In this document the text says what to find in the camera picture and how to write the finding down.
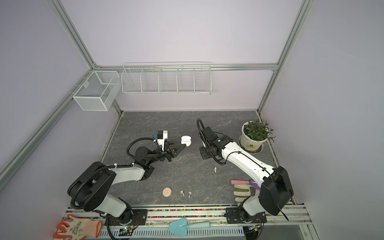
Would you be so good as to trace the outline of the white earbud charging case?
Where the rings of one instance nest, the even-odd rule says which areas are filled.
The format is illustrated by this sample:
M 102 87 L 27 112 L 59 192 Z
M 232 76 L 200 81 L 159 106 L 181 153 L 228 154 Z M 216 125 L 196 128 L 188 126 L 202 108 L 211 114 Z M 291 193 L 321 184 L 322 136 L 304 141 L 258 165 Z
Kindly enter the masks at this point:
M 189 147 L 192 143 L 192 137 L 191 136 L 182 136 L 181 137 L 181 144 L 186 145 Z

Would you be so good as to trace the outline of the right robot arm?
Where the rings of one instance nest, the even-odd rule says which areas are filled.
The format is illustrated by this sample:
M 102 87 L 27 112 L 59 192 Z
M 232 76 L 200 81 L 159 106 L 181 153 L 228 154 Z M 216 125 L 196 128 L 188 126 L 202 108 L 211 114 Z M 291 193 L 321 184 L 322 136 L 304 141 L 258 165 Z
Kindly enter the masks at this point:
M 200 153 L 204 160 L 212 158 L 220 165 L 230 162 L 261 187 L 257 196 L 249 196 L 240 203 L 238 219 L 250 222 L 264 212 L 273 216 L 281 213 L 294 196 L 287 170 L 263 163 L 244 151 L 232 138 L 218 136 L 210 127 L 205 127 L 201 119 L 197 119 L 197 128 L 203 142 Z

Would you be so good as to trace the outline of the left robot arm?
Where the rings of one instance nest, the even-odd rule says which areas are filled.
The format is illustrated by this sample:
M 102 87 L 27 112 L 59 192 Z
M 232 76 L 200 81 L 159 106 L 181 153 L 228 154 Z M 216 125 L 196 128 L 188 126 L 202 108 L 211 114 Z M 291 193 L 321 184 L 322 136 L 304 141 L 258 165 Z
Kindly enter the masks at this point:
M 114 217 L 121 225 L 130 223 L 134 218 L 132 207 L 126 201 L 109 195 L 111 186 L 148 179 L 154 171 L 152 163 L 170 162 L 191 142 L 190 136 L 183 136 L 180 143 L 171 143 L 160 134 L 139 138 L 127 147 L 127 155 L 134 160 L 133 163 L 110 166 L 102 162 L 92 163 L 68 188 L 71 208 Z

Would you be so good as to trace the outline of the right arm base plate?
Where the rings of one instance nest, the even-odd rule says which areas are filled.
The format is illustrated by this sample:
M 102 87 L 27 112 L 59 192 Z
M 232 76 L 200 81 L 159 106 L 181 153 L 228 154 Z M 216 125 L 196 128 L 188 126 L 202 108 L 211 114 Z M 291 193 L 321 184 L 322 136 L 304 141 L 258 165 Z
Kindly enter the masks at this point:
M 224 217 L 228 224 L 264 224 L 267 222 L 265 213 L 250 216 L 238 207 L 225 208 Z

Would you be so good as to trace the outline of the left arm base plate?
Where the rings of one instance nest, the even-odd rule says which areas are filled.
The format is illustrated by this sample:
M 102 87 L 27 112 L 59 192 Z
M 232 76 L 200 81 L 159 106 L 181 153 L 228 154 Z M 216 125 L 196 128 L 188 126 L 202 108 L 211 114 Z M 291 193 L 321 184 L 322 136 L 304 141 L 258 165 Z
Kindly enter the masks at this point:
M 142 226 L 146 224 L 147 215 L 147 209 L 132 209 L 124 211 L 120 217 L 108 215 L 107 220 L 110 226 Z

